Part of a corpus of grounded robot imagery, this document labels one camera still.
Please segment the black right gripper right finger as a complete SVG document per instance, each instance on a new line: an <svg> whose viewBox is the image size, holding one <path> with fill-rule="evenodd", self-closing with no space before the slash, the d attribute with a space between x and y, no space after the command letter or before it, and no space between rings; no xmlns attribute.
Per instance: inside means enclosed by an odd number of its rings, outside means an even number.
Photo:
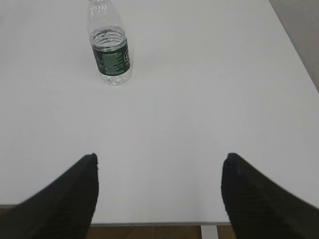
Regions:
<svg viewBox="0 0 319 239"><path fill-rule="evenodd" d="M319 210L236 153L223 162L221 195L238 239L317 239Z"/></svg>

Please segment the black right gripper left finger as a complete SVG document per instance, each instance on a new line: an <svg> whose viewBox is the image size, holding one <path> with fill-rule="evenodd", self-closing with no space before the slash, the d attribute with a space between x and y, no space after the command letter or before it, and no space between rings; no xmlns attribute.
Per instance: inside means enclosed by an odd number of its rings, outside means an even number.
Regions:
<svg viewBox="0 0 319 239"><path fill-rule="evenodd" d="M0 237L84 239L98 195L98 158L92 153L41 191L1 214Z"/></svg>

